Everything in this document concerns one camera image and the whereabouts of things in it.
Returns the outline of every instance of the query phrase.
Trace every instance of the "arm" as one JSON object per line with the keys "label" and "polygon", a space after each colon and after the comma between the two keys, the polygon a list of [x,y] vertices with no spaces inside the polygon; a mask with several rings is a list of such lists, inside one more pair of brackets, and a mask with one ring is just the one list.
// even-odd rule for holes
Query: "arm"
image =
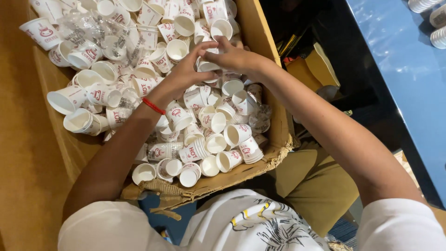
{"label": "arm", "polygon": [[201,51],[208,61],[262,82],[355,181],[364,207],[386,198],[425,203],[410,176],[371,132],[299,80],[258,54],[219,39],[225,54]]}
{"label": "arm", "polygon": [[[205,42],[187,55],[146,98],[161,109],[195,83],[217,78],[213,72],[195,72],[198,52],[217,47]],[[63,208],[63,221],[96,201],[113,201],[122,190],[136,155],[161,115],[142,103],[119,131],[96,153],[71,188]]]}

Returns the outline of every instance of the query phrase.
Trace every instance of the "white t-shirt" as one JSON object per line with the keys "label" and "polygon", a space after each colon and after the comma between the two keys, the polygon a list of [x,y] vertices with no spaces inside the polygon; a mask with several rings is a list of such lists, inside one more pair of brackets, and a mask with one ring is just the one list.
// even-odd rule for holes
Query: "white t-shirt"
{"label": "white t-shirt", "polygon": [[[59,232],[60,251],[327,251],[324,239],[290,207],[252,190],[220,195],[194,215],[174,246],[127,202],[100,201],[71,215]],[[361,251],[446,250],[446,237],[426,205],[406,199],[375,201],[364,208]]]}

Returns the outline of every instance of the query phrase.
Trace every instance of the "sleeve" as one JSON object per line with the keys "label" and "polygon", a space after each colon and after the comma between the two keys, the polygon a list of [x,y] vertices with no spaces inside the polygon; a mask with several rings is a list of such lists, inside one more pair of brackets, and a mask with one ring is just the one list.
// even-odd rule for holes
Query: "sleeve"
{"label": "sleeve", "polygon": [[361,251],[444,250],[446,237],[432,210],[408,199],[384,199],[364,208],[356,235]]}
{"label": "sleeve", "polygon": [[98,201],[62,225],[59,251],[175,250],[150,225],[145,213],[127,202]]}

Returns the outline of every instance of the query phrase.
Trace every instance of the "corrugated cardboard edge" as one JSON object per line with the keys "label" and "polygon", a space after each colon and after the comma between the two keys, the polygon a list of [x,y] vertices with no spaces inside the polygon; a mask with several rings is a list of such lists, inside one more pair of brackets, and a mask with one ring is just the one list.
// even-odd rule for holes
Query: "corrugated cardboard edge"
{"label": "corrugated cardboard edge", "polygon": [[[194,202],[194,201],[201,199],[203,197],[206,197],[206,196],[212,194],[213,192],[231,187],[233,185],[237,185],[245,180],[252,179],[256,176],[266,173],[267,171],[275,169],[283,161],[283,159],[288,155],[289,151],[291,151],[293,149],[293,147],[294,147],[293,146],[293,137],[291,136],[291,134],[288,134],[288,140],[286,142],[286,145],[280,149],[279,155],[276,158],[272,158],[267,161],[265,168],[263,168],[262,170],[260,170],[258,172],[255,172],[251,175],[246,176],[242,180],[238,180],[234,183],[224,185],[221,187],[217,187],[217,188],[210,190],[208,192],[205,192],[205,193],[193,194],[193,193],[185,191],[179,187],[165,183],[161,180],[151,180],[151,181],[147,181],[147,182],[142,182],[140,184],[140,187],[143,189],[148,189],[151,191],[161,193],[161,195],[160,195],[161,202],[160,202],[159,207],[150,209],[150,212],[160,213],[160,214],[163,214],[163,215],[175,218],[175,219],[181,218],[179,215],[176,215],[174,212],[171,212],[171,210],[178,208],[179,206]],[[174,197],[176,196],[175,200],[178,203],[175,205],[163,205],[163,204],[169,204],[169,203],[164,203],[164,202],[168,202],[170,196],[174,196]]]}

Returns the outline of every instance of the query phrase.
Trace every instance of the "floor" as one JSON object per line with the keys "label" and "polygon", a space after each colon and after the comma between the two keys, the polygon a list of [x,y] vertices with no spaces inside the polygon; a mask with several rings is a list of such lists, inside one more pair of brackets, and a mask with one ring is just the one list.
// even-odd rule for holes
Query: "floor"
{"label": "floor", "polygon": [[0,3],[0,251],[55,251],[68,177],[41,92],[27,0]]}

